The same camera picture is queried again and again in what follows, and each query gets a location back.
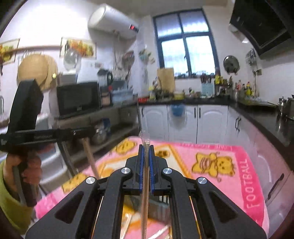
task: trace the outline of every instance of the silver screw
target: silver screw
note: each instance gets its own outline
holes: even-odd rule
[[[170,168],[165,168],[165,169],[163,170],[163,172],[164,172],[165,174],[170,174],[170,173],[172,172],[172,170],[171,170]]]
[[[200,177],[200,178],[198,178],[198,182],[199,182],[200,184],[206,184],[206,183],[207,183],[207,179],[204,178],[204,177]]]
[[[130,170],[129,168],[127,168],[127,167],[121,169],[121,172],[124,173],[124,174],[127,174],[127,173],[129,173],[130,171],[131,171],[131,170]]]
[[[92,184],[92,183],[94,183],[95,182],[95,178],[94,177],[88,177],[87,179],[86,179],[86,183],[87,184]]]

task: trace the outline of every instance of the round cutting board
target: round cutting board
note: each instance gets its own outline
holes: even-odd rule
[[[48,75],[48,62],[44,55],[32,54],[24,58],[18,67],[18,81],[36,79],[40,86]]]
[[[42,91],[48,90],[56,85],[56,81],[52,78],[52,75],[58,73],[57,63],[55,62],[54,58],[48,55],[44,56],[48,62],[48,74],[43,84],[40,85],[40,89]]]

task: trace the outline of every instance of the window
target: window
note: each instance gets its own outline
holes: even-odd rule
[[[219,67],[212,33],[202,9],[153,18],[160,67],[181,74],[214,74]]]

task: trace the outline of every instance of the picture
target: picture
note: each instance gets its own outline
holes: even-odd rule
[[[19,40],[20,38],[0,43],[0,56],[2,57],[3,65],[15,62],[16,51],[10,51],[18,48]]]
[[[79,52],[83,58],[96,59],[96,43],[89,40],[61,38],[60,57],[64,57],[65,52],[73,48]]]

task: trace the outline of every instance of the pink tablecloth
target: pink tablecloth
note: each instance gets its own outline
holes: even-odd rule
[[[116,169],[124,167],[129,157],[137,155],[140,144],[141,139],[138,137],[126,138],[99,159],[96,166],[101,177],[107,177]],[[206,177],[268,234],[269,218],[261,186],[251,160],[242,147],[158,141],[152,141],[151,144],[154,145],[155,154],[165,158],[170,168],[185,177]],[[93,176],[90,167],[42,198],[36,205],[37,217],[44,216],[88,176]],[[125,238],[140,237],[139,213],[124,207],[123,217],[126,215],[132,215],[132,219]],[[162,223],[148,220],[147,238],[156,233],[159,235],[157,238],[164,238],[170,230]]]

